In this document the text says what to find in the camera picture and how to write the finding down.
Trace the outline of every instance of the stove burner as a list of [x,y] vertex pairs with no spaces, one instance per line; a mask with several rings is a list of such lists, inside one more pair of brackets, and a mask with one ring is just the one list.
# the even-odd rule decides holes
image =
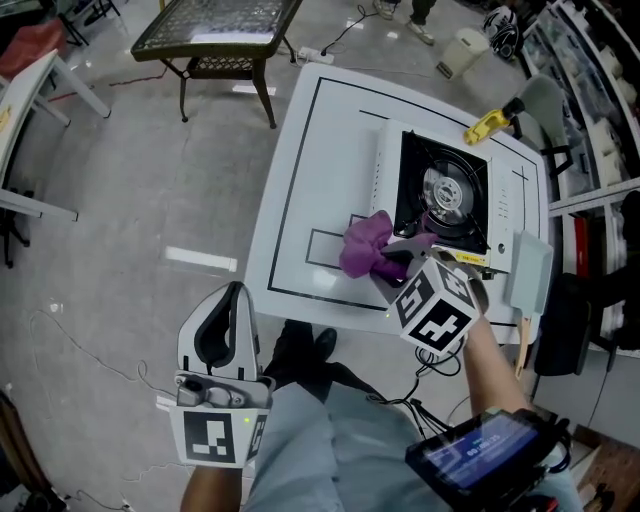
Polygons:
[[486,161],[403,132],[394,233],[426,230],[441,245],[485,253],[487,181]]
[[424,173],[421,195],[427,211],[446,225],[468,222],[473,211],[473,185],[455,161],[434,160]]
[[457,210],[462,204],[462,189],[455,180],[443,176],[433,185],[433,197],[440,208]]

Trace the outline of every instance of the floor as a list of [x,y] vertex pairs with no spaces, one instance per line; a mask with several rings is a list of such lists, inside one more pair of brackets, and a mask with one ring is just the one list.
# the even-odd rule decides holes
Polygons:
[[[168,418],[155,408],[156,392],[138,380],[138,364],[145,361],[151,385],[171,391],[182,322],[222,282],[242,277],[278,130],[269,129],[255,95],[233,93],[224,81],[190,82],[191,119],[181,123],[178,79],[129,54],[157,14],[157,0],[116,4],[122,18],[110,13],[82,29],[90,47],[67,57],[112,106],[111,117],[63,97],[55,104],[71,125],[36,115],[18,150],[13,183],[80,216],[77,223],[21,221],[31,247],[14,245],[15,268],[0,268],[0,385],[60,493],[82,490],[110,507],[124,497],[137,512],[175,511],[190,470],[176,464]],[[439,0],[429,17],[437,40],[430,48],[403,26],[409,4],[393,22],[373,17],[352,29],[335,65],[476,115],[522,86],[519,66],[493,55],[463,78],[445,80],[435,69],[444,47],[482,16]],[[288,37],[296,47],[319,48],[356,17],[352,1],[306,0]],[[280,124],[299,72],[285,56],[267,66]],[[61,85],[50,96],[66,92]],[[238,270],[216,276],[178,265],[164,257],[167,246],[236,258]],[[281,326],[282,319],[259,317],[262,364]],[[406,393],[418,366],[409,344],[362,332],[339,332],[333,359],[388,397]],[[444,419],[467,394],[463,374],[431,374],[416,396]],[[464,403],[451,420],[469,414]],[[102,510],[80,497],[70,501],[74,510]]]

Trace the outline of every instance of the cable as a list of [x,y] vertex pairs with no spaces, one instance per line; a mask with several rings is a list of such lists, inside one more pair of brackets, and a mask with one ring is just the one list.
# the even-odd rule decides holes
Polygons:
[[[409,412],[411,412],[413,420],[415,421],[416,426],[418,427],[418,431],[420,432],[420,435],[423,439],[426,439],[426,437],[422,428],[422,424],[420,423],[418,418],[421,418],[424,424],[429,427],[436,435],[440,435],[446,432],[450,429],[448,422],[445,423],[439,418],[436,418],[422,406],[422,402],[420,402],[420,400],[411,397],[418,389],[418,386],[420,385],[420,379],[422,377],[426,377],[431,372],[439,373],[440,375],[443,375],[445,377],[453,377],[455,375],[458,375],[462,368],[462,364],[460,363],[458,354],[462,350],[463,346],[464,339],[461,339],[460,344],[458,345],[456,350],[454,352],[451,352],[444,359],[439,359],[439,357],[432,352],[427,352],[423,348],[416,347],[415,356],[422,366],[420,366],[420,368],[416,370],[415,382],[413,383],[413,386],[411,387],[409,392],[403,398],[395,398],[392,400],[386,400],[383,397],[374,394],[368,395],[367,399],[380,405],[404,405],[407,409],[409,409]],[[452,359],[457,363],[457,368],[453,372],[447,373],[437,368],[438,366],[441,366],[444,363],[451,361]]]
[[187,468],[194,467],[194,466],[189,466],[188,464],[179,464],[179,463],[176,463],[176,462],[167,462],[166,464],[162,464],[160,466],[149,466],[144,471],[140,471],[140,474],[138,475],[138,478],[129,479],[129,478],[120,477],[120,479],[124,480],[125,482],[129,482],[129,483],[140,482],[140,481],[142,481],[142,477],[146,473],[151,471],[152,469],[166,469],[166,468],[172,467],[172,466],[185,469],[187,471],[187,474],[189,475],[189,477],[191,477],[191,474],[189,473],[189,470]]
[[[393,6],[393,12],[396,12],[397,8],[398,8],[398,4],[395,4]],[[351,25],[349,25],[347,28],[345,28],[342,31],[342,33],[333,40],[332,43],[329,43],[322,50],[320,50],[320,55],[322,55],[324,57],[327,54],[327,50],[329,48],[331,48],[334,44],[336,44],[338,41],[340,41],[340,39],[342,39],[342,36],[344,36],[347,32],[349,32],[349,30],[351,30],[358,23],[364,21],[366,18],[371,18],[372,16],[380,16],[377,11],[376,12],[372,12],[370,14],[367,14],[367,11],[362,6],[362,4],[358,4],[358,12],[361,14],[361,18],[358,21],[354,21]]]
[[471,395],[465,396],[462,400],[460,400],[458,402],[458,404],[453,408],[453,410],[449,413],[449,416],[447,416],[447,425],[451,425],[451,418],[453,417],[453,414],[458,410],[458,408],[465,403],[467,400],[469,400],[469,398],[471,398]]
[[[165,393],[165,394],[175,398],[176,395],[174,395],[173,393],[169,393],[168,391],[165,391],[162,388],[157,388],[157,387],[152,386],[151,384],[149,384],[149,382],[146,379],[148,366],[147,366],[147,362],[144,359],[140,359],[138,361],[137,366],[136,366],[136,372],[138,373],[138,378],[132,379],[131,377],[129,377],[127,374],[121,372],[120,370],[116,370],[115,368],[112,368],[108,364],[103,363],[100,360],[100,358],[94,356],[91,352],[89,352],[88,350],[83,348],[67,331],[64,330],[64,327],[62,327],[62,325],[60,325],[60,323],[55,318],[53,318],[50,314],[48,314],[46,311],[43,311],[41,309],[35,310],[31,314],[31,316],[29,317],[29,337],[31,339],[32,346],[35,346],[35,340],[34,340],[34,337],[33,337],[33,321],[35,320],[35,317],[38,314],[44,315],[49,320],[51,320],[53,323],[55,323],[56,326],[58,327],[58,329],[66,336],[66,338],[73,344],[73,346],[76,349],[78,349],[81,352],[83,352],[84,354],[88,355],[91,359],[93,359],[96,363],[98,363],[103,368],[106,368],[107,370],[119,375],[120,377],[125,379],[127,382],[142,382],[145,386],[147,386],[149,389],[151,389],[153,391]],[[35,359],[35,364],[36,364],[36,368],[39,368],[37,358]]]
[[82,501],[82,498],[80,498],[80,494],[84,494],[87,498],[89,498],[91,501],[93,501],[94,503],[96,503],[97,505],[101,506],[103,509],[105,510],[129,510],[128,507],[122,505],[118,508],[116,507],[109,507],[103,503],[100,503],[97,499],[95,499],[93,496],[91,496],[88,492],[83,491],[82,489],[79,489],[78,491],[76,491],[76,495],[75,496],[71,496],[70,494],[67,494],[64,497],[64,500],[75,500],[75,501]]

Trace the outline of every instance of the purple cloth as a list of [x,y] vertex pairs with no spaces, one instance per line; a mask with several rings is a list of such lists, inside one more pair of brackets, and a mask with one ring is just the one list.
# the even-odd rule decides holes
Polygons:
[[[344,248],[340,254],[340,268],[349,277],[356,279],[369,272],[375,272],[391,279],[407,278],[407,265],[388,260],[380,250],[385,247],[393,233],[389,214],[379,211],[368,219],[352,224],[344,234]],[[435,236],[425,237],[426,247],[430,247]]]

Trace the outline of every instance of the portable gas stove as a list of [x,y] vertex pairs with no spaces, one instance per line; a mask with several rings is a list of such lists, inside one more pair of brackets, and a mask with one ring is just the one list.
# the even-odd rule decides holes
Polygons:
[[510,168],[460,140],[387,121],[380,132],[370,214],[389,213],[392,243],[421,232],[458,261],[511,270]]

